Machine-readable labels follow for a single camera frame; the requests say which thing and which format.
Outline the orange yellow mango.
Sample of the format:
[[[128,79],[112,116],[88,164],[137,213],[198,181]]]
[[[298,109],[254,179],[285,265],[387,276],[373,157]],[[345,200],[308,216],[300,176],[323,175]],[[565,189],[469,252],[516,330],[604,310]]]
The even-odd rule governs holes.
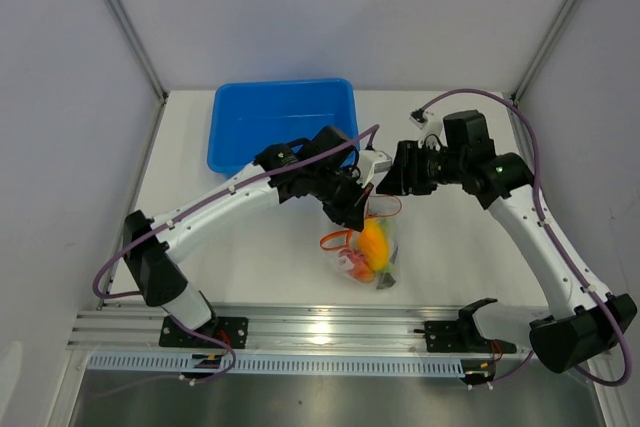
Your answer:
[[[380,271],[387,264],[390,249],[376,219],[365,220],[364,229],[356,239],[356,245],[374,272]]]

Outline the clear orange-zip plastic bag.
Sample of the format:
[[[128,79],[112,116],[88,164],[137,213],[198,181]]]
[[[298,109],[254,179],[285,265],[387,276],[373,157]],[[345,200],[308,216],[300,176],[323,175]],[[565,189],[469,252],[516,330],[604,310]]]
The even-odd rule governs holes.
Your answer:
[[[320,239],[328,263],[339,275],[376,291],[395,287],[399,281],[396,217],[402,208],[397,196],[373,195],[362,231],[340,229]]]

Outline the red orange mango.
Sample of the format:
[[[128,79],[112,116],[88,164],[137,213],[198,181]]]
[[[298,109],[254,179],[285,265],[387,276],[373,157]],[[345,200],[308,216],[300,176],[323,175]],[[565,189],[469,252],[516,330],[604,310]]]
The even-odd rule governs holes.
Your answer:
[[[342,249],[338,254],[338,261],[341,271],[360,283],[371,283],[376,277],[366,257],[359,250]]]

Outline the grey toy fish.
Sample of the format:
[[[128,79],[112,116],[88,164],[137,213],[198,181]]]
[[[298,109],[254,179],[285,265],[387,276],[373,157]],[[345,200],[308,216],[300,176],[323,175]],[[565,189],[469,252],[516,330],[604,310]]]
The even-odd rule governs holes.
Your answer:
[[[397,283],[397,267],[396,260],[398,256],[398,247],[395,246],[389,257],[387,264],[378,272],[376,279],[376,289],[391,289]]]

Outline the white cauliflower with leaves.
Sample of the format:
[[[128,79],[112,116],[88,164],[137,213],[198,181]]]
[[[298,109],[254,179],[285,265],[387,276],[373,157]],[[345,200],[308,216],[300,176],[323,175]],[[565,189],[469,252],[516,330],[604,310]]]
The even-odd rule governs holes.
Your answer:
[[[394,246],[397,244],[397,223],[394,217],[379,217],[377,218],[378,225],[380,226],[385,240],[389,246],[389,249],[392,250]]]

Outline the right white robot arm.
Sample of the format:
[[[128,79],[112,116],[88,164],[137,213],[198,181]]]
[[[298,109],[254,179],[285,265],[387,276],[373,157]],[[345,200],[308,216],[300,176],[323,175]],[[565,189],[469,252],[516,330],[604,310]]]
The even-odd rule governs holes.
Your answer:
[[[563,233],[549,234],[552,216],[534,192],[534,175],[516,153],[497,154],[477,110],[438,118],[416,110],[416,140],[398,143],[380,194],[420,196],[458,184],[508,233],[538,281],[547,310],[509,308],[484,299],[460,310],[458,342],[479,350],[491,340],[530,347],[542,364],[563,373],[613,348],[638,309],[628,294],[615,295],[571,247]]]

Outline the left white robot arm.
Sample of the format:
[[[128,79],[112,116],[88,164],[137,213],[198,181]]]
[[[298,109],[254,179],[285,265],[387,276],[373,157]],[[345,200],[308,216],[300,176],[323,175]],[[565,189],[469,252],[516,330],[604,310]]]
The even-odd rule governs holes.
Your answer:
[[[213,308],[180,263],[234,222],[307,195],[321,202],[333,223],[362,230],[377,159],[372,148],[359,151],[355,140],[327,126],[313,139],[266,147],[227,182],[183,207],[155,218],[130,214],[123,258],[140,295],[181,324],[192,345],[209,345],[217,334]]]

